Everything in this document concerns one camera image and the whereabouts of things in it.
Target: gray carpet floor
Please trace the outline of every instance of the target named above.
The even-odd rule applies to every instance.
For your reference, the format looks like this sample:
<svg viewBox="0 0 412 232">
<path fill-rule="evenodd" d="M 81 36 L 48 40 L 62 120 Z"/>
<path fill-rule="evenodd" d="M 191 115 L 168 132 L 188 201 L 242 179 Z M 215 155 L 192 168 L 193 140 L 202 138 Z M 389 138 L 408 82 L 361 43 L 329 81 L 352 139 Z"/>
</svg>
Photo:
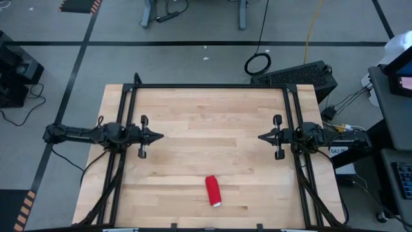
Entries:
<svg viewBox="0 0 412 232">
<path fill-rule="evenodd" d="M 146 30 L 138 22 L 143 1 L 104 0 L 90 41 L 257 41 L 266 1 L 250 0 L 247 29 L 238 30 L 237 3 L 226 0 L 189 0 L 189 9 L 166 23 L 151 23 Z M 412 29 L 409 0 L 379 0 L 393 33 Z M 58 12 L 61 1 L 13 0 L 0 11 L 0 30 L 14 41 L 82 41 L 91 16 Z M 305 41 L 318 1 L 270 0 L 264 41 Z M 183 6 L 182 0 L 171 3 L 171 11 Z M 164 15 L 159 1 L 158 14 Z M 370 0 L 324 0 L 311 41 L 375 41 L 389 37 Z M 47 124 L 54 121 L 79 46 L 24 46 L 45 71 L 40 82 L 45 85 L 45 105 L 35 110 L 27 123 L 16 128 L 0 119 L 0 189 L 29 189 L 39 165 L 45 143 L 41 137 Z M 131 82 L 138 72 L 146 83 L 248 83 L 245 61 L 255 46 L 89 46 L 86 49 L 62 123 L 83 127 L 94 125 L 106 84 Z M 262 46 L 272 57 L 270 71 L 303 63 L 304 46 Z M 333 68 L 339 83 L 329 104 L 361 89 L 360 80 L 370 66 L 383 57 L 383 47 L 309 47 L 308 62 L 323 60 Z M 253 63 L 262 67 L 263 61 Z M 5 110 L 7 117 L 20 122 L 36 100 L 26 100 L 24 108 Z M 334 123 L 369 128 L 382 119 L 365 93 L 340 115 Z M 79 166 L 86 164 L 89 146 L 64 143 L 55 150 Z M 71 224 L 81 173 L 64 160 L 51 155 L 27 229 L 69 226 Z M 361 190 L 342 188 L 350 212 L 349 225 L 364 229 L 402 231 L 389 220 L 380 224 L 380 211 Z"/>
</svg>

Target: yellow cable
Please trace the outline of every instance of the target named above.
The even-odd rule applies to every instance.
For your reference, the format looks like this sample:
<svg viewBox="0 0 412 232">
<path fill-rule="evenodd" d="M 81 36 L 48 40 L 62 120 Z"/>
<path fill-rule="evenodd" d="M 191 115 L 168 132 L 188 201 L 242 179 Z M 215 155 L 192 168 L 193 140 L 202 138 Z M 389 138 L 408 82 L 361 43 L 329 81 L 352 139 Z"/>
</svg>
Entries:
<svg viewBox="0 0 412 232">
<path fill-rule="evenodd" d="M 317 14 L 319 13 L 319 11 L 320 11 L 320 9 L 321 9 L 321 7 L 322 7 L 322 2 L 323 2 L 323 0 L 319 0 L 319 5 L 317 6 L 317 9 L 316 9 L 314 18 L 312 19 L 312 23 L 311 23 L 311 25 L 310 25 L 308 37 L 306 38 L 306 46 L 304 47 L 304 60 L 303 60 L 303 64 L 306 64 L 306 59 L 308 58 L 309 38 L 310 38 L 310 35 L 312 34 L 312 29 L 314 28 L 314 24 L 315 24 L 315 21 L 316 21 Z"/>
</svg>

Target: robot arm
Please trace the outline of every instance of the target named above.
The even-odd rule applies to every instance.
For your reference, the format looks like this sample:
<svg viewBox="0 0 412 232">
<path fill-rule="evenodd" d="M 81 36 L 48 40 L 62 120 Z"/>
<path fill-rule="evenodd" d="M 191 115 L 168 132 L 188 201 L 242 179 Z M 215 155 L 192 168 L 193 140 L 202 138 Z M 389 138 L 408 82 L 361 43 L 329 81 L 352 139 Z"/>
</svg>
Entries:
<svg viewBox="0 0 412 232">
<path fill-rule="evenodd" d="M 119 123 L 109 122 L 93 129 L 69 127 L 62 124 L 51 124 L 46 127 L 43 139 L 48 144 L 59 144 L 65 141 L 85 142 L 90 144 L 100 144 L 105 150 L 120 153 L 130 144 L 140 144 L 138 156 L 146 158 L 145 146 L 163 138 L 162 134 L 152 132 L 147 125 L 149 119 L 142 115 L 142 129 L 134 124 L 123 127 Z"/>
<path fill-rule="evenodd" d="M 291 146 L 292 153 L 295 156 L 299 156 L 302 153 L 310 152 L 316 153 L 318 147 L 321 146 L 348 146 L 351 148 L 368 148 L 370 143 L 365 131 L 349 131 L 339 133 L 336 131 L 329 131 L 320 127 L 320 125 L 313 122 L 304 122 L 295 131 L 289 128 L 282 129 L 280 125 L 282 123 L 282 116 L 274 116 L 275 128 L 269 133 L 258 136 L 259 139 L 269 142 L 272 146 L 277 146 L 275 152 L 275 159 L 284 159 L 285 151 L 282 149 L 282 144 L 292 144 L 297 146 Z M 309 180 L 306 178 L 302 168 L 296 170 L 297 180 L 309 193 L 314 200 L 314 203 L 318 206 L 321 213 L 328 221 L 329 225 L 344 227 L 334 215 L 328 210 L 323 201 L 319 198 L 316 190 L 311 187 Z"/>
</svg>

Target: desk leg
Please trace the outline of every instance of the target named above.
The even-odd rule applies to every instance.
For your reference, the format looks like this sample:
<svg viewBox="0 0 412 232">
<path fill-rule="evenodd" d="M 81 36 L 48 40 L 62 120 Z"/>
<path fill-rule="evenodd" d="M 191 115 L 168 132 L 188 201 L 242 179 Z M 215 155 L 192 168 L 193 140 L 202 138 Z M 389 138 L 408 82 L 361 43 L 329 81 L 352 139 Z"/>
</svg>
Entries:
<svg viewBox="0 0 412 232">
<path fill-rule="evenodd" d="M 149 26 L 151 16 L 154 15 L 156 17 L 156 0 L 144 0 L 144 4 L 144 14 L 140 25 L 143 28 L 147 28 Z"/>
<path fill-rule="evenodd" d="M 246 29 L 246 4 L 247 0 L 239 2 L 239 30 Z"/>
</svg>

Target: white cable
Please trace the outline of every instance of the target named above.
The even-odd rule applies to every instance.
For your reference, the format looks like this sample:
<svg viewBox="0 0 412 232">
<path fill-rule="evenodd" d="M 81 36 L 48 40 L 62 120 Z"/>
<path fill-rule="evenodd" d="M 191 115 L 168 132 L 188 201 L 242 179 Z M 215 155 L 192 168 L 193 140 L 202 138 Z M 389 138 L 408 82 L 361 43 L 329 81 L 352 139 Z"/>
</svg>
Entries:
<svg viewBox="0 0 412 232">
<path fill-rule="evenodd" d="M 0 10 L 8 8 L 12 4 L 9 0 L 0 1 Z"/>
<path fill-rule="evenodd" d="M 368 189 L 368 183 L 366 182 L 366 180 L 365 180 L 364 178 L 362 178 L 361 176 L 359 176 L 358 173 L 356 173 L 356 171 L 355 171 L 355 175 L 356 175 L 359 179 L 363 180 L 363 182 L 365 182 L 365 188 Z"/>
<path fill-rule="evenodd" d="M 333 124 L 330 124 L 329 122 L 325 122 L 325 121 L 322 121 L 323 123 L 325 123 L 326 125 L 328 125 L 328 126 L 333 126 L 333 127 L 337 127 L 337 128 L 342 128 L 342 129 L 345 129 L 345 130 L 352 130 L 352 129 L 349 129 L 349 128 L 346 128 L 346 127 L 344 127 L 344 126 L 339 126 L 339 125 L 333 125 Z"/>
<path fill-rule="evenodd" d="M 348 125 L 350 128 L 348 128 L 348 127 L 345 127 L 345 126 L 339 126 L 339 125 L 334 125 L 334 124 L 330 124 L 329 122 L 325 122 L 325 121 L 322 121 L 323 123 L 325 123 L 326 125 L 328 125 L 328 126 L 334 126 L 334 127 L 337 127 L 337 128 L 342 128 L 342 129 L 345 129 L 345 130 L 352 130 L 352 128 L 353 129 L 361 129 L 362 131 L 366 131 L 366 129 L 365 128 L 363 128 L 362 126 L 352 126 L 352 125 Z"/>
</svg>

